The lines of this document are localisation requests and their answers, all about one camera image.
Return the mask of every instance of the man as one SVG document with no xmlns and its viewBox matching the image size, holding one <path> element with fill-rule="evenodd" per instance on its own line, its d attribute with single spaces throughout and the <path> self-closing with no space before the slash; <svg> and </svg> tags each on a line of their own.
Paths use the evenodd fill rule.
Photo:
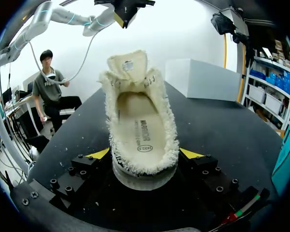
<svg viewBox="0 0 290 232">
<path fill-rule="evenodd" d="M 62 73 L 51 67 L 52 59 L 52 51 L 46 50 L 42 52 L 40 56 L 40 61 L 43 66 L 42 72 L 52 80 L 63 81 L 64 78 Z M 60 85 L 68 87 L 70 82 Z M 32 94 L 41 122 L 44 122 L 44 114 L 40 108 L 39 96 L 41 96 L 44 101 L 44 112 L 47 116 L 51 117 L 55 131 L 58 131 L 62 125 L 62 119 L 59 115 L 60 110 L 77 109 L 82 104 L 79 97 L 62 97 L 58 84 L 48 81 L 41 73 L 39 73 L 34 80 Z"/>
</svg>

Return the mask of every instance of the metal shelving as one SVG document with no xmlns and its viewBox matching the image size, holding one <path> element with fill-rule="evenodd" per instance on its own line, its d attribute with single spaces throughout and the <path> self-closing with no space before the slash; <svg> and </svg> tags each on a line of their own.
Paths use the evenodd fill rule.
<svg viewBox="0 0 290 232">
<path fill-rule="evenodd" d="M 269 86 L 269 87 L 275 89 L 276 91 L 280 92 L 281 94 L 285 95 L 287 98 L 290 99 L 290 94 L 286 93 L 286 92 L 285 92 L 284 90 L 282 90 L 281 88 L 279 88 L 279 87 L 277 87 L 277 86 L 274 86 L 274 85 L 272 85 L 271 83 L 262 80 L 261 78 L 258 78 L 258 77 L 252 76 L 252 75 L 248 75 L 248 77 L 251 78 L 251 79 L 254 79 L 254 80 L 256 80 L 256 81 L 258 81 L 258 82 L 260 82 L 260 83 L 262 83 L 262 84 L 264 84 L 264 85 L 267 85 L 267 86 Z"/>
<path fill-rule="evenodd" d="M 270 112 L 272 115 L 274 115 L 274 116 L 275 116 L 275 117 L 276 117 L 280 122 L 283 123 L 283 122 L 285 121 L 281 116 L 275 114 L 272 110 L 270 110 L 269 108 L 267 108 L 266 105 L 264 105 L 263 103 L 258 102 L 257 100 L 254 100 L 254 99 L 253 99 L 251 96 L 249 96 L 248 94 L 246 94 L 246 97 L 247 97 L 248 99 L 252 100 L 253 102 L 255 102 L 256 104 L 258 104 L 259 106 L 261 106 L 262 108 L 266 109 L 268 112 Z"/>
<path fill-rule="evenodd" d="M 272 60 L 265 59 L 265 58 L 260 58 L 260 57 L 254 57 L 254 58 L 255 58 L 255 62 L 257 64 L 259 64 L 259 65 L 266 66 L 266 67 L 269 67 L 269 68 L 273 68 L 273 69 L 276 69 L 276 70 L 278 70 L 280 72 L 283 72 L 283 71 L 290 72 L 290 68 L 285 67 L 285 66 L 283 66 L 283 65 L 281 65 L 281 64 L 279 64 L 277 62 L 274 62 Z M 249 68 L 247 69 L 247 73 L 250 72 L 250 69 L 251 69 L 251 67 L 249 66 Z M 255 85 L 256 82 L 262 83 L 262 84 L 274 89 L 275 91 L 281 93 L 282 95 L 286 96 L 289 99 L 289 104 L 288 104 L 288 107 L 286 107 L 286 110 L 284 111 L 284 116 L 283 117 L 278 115 L 278 114 L 275 114 L 272 110 L 270 110 L 268 107 L 266 107 L 265 104 L 260 103 L 260 102 L 256 101 L 255 99 L 253 99 L 252 97 L 248 96 L 247 87 L 248 87 L 249 79 L 253 79 L 254 80 L 254 84 L 253 85 Z M 285 130 L 286 127 L 288 126 L 288 124 L 290 123 L 289 122 L 289 118 L 290 118 L 290 94 L 286 93 L 284 90 L 280 89 L 279 87 L 277 87 L 275 85 L 272 85 L 271 83 L 268 83 L 267 81 L 262 80 L 262 79 L 260 79 L 258 77 L 255 77 L 255 76 L 252 76 L 252 75 L 248 74 L 247 78 L 246 78 L 244 94 L 243 94 L 242 102 L 241 102 L 242 105 L 244 105 L 245 99 L 249 99 L 250 101 L 258 104 L 263 109 L 265 109 L 266 111 L 271 113 L 274 117 L 276 117 L 282 123 L 282 126 L 281 126 L 282 130 Z"/>
</svg>

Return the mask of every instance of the shoe insole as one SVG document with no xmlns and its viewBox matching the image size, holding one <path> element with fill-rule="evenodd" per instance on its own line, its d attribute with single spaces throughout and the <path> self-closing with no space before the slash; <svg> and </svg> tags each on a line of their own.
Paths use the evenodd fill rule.
<svg viewBox="0 0 290 232">
<path fill-rule="evenodd" d="M 153 102 L 143 93 L 126 92 L 118 97 L 117 109 L 123 156 L 155 167 L 165 153 L 165 131 Z"/>
</svg>

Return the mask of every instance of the shoe label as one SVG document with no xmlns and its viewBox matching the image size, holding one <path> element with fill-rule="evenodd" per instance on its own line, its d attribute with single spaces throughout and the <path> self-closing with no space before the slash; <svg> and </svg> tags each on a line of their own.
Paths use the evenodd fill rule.
<svg viewBox="0 0 290 232">
<path fill-rule="evenodd" d="M 122 64 L 122 69 L 126 72 L 133 70 L 133 62 L 131 60 L 125 61 L 125 63 Z"/>
<path fill-rule="evenodd" d="M 141 145 L 141 141 L 150 141 L 150 136 L 147 128 L 146 120 L 135 120 L 135 140 L 137 144 L 137 150 L 140 152 L 148 152 L 153 149 L 151 145 Z"/>
</svg>

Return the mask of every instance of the black pants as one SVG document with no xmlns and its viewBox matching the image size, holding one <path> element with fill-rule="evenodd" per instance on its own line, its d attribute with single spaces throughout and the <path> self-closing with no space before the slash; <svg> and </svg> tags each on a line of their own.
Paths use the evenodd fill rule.
<svg viewBox="0 0 290 232">
<path fill-rule="evenodd" d="M 54 130 L 58 129 L 62 125 L 62 119 L 60 117 L 59 111 L 64 109 L 77 109 L 82 105 L 79 97 L 61 97 L 59 102 L 49 103 L 44 105 L 44 112 L 47 116 L 51 117 Z"/>
</svg>

